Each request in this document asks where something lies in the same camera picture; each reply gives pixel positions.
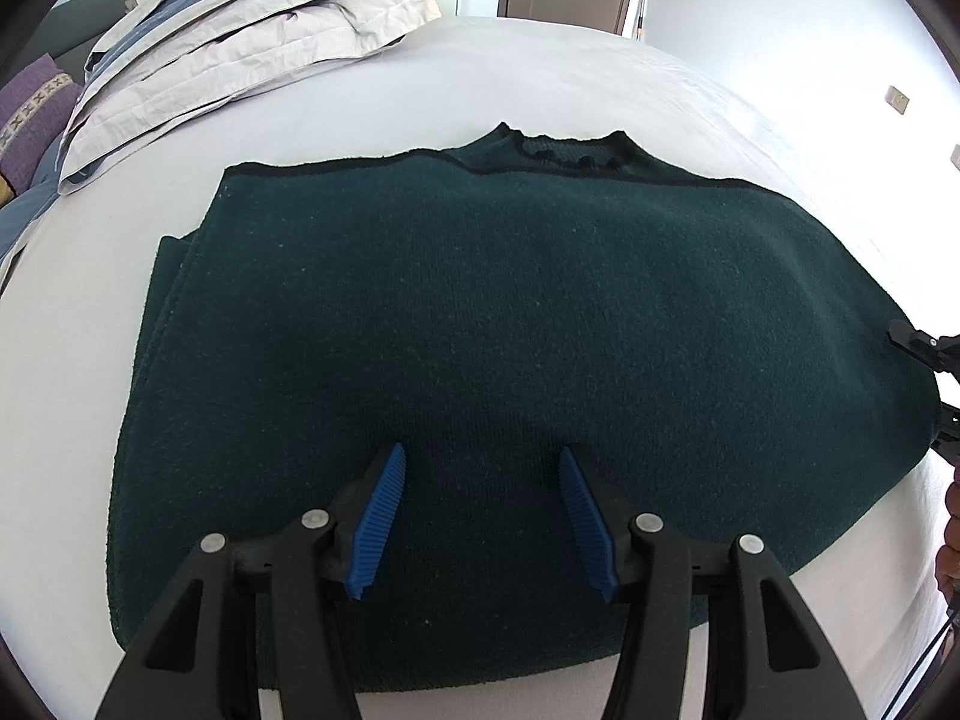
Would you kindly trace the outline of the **person's hand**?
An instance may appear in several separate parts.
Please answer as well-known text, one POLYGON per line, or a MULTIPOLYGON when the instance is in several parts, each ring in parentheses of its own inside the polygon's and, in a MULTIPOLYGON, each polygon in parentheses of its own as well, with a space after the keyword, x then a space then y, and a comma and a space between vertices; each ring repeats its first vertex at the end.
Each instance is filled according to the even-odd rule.
POLYGON ((953 472, 944 504, 949 518, 944 528, 942 544, 935 555, 934 578, 937 590, 947 603, 952 603, 958 596, 960 578, 960 470, 953 472))

